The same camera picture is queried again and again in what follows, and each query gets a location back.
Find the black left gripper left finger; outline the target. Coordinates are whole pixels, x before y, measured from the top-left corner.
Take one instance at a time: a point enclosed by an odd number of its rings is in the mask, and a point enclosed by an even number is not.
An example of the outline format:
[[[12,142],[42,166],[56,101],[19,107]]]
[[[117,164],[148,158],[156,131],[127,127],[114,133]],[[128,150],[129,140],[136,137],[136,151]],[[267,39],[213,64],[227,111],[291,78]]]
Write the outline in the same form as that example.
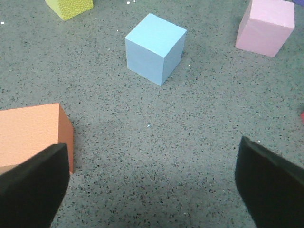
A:
[[[53,144],[0,176],[0,226],[48,228],[69,184],[65,143]]]

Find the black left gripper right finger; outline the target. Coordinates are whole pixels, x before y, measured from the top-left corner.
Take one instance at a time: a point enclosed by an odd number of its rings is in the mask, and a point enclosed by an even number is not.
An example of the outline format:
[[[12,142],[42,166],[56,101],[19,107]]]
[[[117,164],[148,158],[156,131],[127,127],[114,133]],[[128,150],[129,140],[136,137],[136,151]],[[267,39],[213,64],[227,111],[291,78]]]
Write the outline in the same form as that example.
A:
[[[304,170],[242,137],[235,182],[258,228],[304,226]]]

